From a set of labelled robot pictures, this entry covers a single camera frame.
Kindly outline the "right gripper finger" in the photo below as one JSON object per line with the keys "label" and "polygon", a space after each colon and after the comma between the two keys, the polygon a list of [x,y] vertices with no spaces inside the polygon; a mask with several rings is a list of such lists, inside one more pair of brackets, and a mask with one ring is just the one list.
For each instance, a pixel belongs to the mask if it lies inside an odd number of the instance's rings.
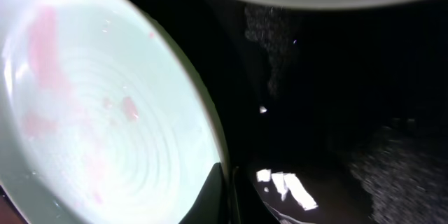
{"label": "right gripper finger", "polygon": [[228,224],[228,194],[221,163],[211,168],[193,206],[179,224]]}

